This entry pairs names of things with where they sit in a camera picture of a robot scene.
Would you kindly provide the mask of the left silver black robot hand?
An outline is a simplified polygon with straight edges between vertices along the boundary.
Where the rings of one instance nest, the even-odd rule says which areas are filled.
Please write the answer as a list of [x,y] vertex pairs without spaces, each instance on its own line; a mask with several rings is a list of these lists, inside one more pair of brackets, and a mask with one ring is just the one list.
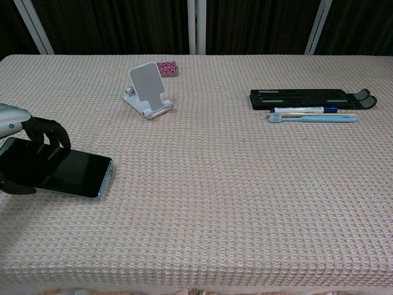
[[71,142],[57,121],[1,104],[1,191],[30,195],[69,154]]

